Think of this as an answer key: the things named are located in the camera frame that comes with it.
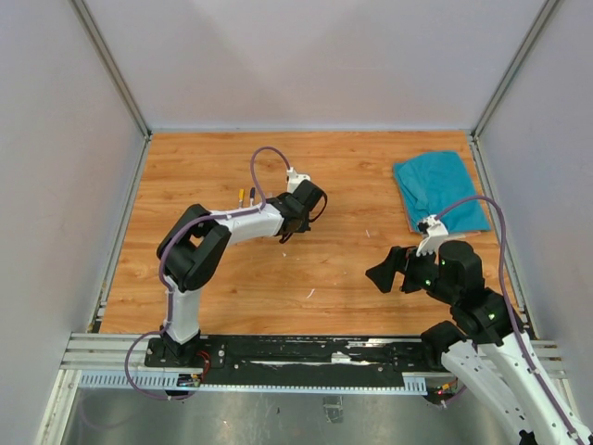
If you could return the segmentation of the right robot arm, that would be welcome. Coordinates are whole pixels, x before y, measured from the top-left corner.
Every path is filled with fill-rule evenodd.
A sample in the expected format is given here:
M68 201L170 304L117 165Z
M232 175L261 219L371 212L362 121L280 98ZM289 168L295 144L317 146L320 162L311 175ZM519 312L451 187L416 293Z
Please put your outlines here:
M511 443L591 443L591 429L554 387L512 305L486 286L471 245L448 241L426 255L415 247L392 247L365 274L383 293L402 274L402 292L423 290L450 307L450 321L422 333L421 362L454 374Z

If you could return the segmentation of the yellow capped white marker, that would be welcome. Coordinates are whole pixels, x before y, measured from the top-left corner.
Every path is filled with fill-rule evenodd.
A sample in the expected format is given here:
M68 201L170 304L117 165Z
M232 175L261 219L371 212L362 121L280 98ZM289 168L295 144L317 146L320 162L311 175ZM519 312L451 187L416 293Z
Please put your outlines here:
M245 201L245 189L240 189L239 190L239 202L238 202L238 209L242 209L244 207L244 201Z

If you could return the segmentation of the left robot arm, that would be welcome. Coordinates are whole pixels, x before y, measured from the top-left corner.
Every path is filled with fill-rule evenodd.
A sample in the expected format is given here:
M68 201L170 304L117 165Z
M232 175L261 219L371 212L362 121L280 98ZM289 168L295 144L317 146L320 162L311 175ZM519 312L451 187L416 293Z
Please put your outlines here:
M201 293L214 276L225 250L256 238L276 237L282 244L305 233L318 217L312 212L327 194L304 179L276 197L240 210L209 211L189 207L158 246L158 277L167 295L160 328L166 355L176 365L192 364L198 355Z

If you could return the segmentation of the teal cloth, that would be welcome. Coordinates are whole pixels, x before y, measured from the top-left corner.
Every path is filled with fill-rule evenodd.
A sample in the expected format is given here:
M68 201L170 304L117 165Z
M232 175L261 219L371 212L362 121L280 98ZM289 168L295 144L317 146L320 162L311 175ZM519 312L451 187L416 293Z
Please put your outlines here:
M415 233L423 218L437 215L455 202L477 194L465 163L453 151L429 152L397 162L393 172L410 229ZM451 234L490 229L482 205L476 200L451 210L442 222Z

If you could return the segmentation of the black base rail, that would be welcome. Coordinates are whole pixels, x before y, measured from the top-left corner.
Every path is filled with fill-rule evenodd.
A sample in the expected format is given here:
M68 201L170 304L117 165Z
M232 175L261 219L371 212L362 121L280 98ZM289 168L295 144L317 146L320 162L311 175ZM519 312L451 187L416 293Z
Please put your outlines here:
M183 346L148 341L145 366L189 371L206 382L247 388L391 388L405 374L444 368L418 337L202 336Z

